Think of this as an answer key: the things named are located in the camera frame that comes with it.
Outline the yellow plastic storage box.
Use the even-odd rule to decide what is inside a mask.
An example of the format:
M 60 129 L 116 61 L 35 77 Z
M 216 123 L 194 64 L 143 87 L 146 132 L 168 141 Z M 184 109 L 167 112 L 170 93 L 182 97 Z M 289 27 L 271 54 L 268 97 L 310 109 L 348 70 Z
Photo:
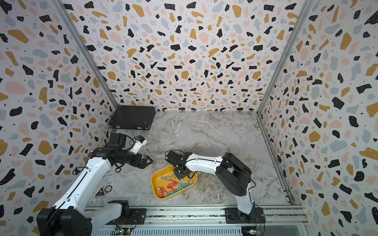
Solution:
M 151 176 L 151 186 L 154 196 L 166 200 L 192 187 L 197 182 L 197 174 L 192 172 L 189 177 L 178 179 L 172 166 L 164 167 Z

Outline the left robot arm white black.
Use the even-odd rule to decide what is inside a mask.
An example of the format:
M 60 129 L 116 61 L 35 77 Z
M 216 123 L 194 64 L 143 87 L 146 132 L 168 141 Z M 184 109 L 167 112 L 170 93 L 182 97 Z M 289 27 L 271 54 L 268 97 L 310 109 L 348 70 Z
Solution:
M 103 176 L 115 166 L 125 164 L 144 169 L 152 164 L 148 155 L 139 153 L 147 141 L 136 136 L 131 148 L 125 148 L 128 135 L 112 133 L 108 143 L 96 148 L 87 164 L 79 167 L 79 176 L 69 190 L 51 207 L 42 209 L 37 225 L 42 236 L 90 236 L 107 223 L 116 219 L 131 219 L 128 201 L 111 201 L 102 208 L 85 213 L 85 207 Z

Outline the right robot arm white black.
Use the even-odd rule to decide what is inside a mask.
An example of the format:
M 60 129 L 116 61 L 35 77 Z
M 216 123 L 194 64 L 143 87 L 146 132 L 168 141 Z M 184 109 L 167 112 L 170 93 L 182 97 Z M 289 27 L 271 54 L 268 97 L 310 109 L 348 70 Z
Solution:
M 256 187 L 252 180 L 252 170 L 234 154 L 227 152 L 223 156 L 209 157 L 192 152 L 169 150 L 165 160 L 173 166 L 178 179 L 192 178 L 194 173 L 204 172 L 218 177 L 225 188 L 237 201 L 237 209 L 242 215 L 250 215 L 255 208 L 251 190 Z

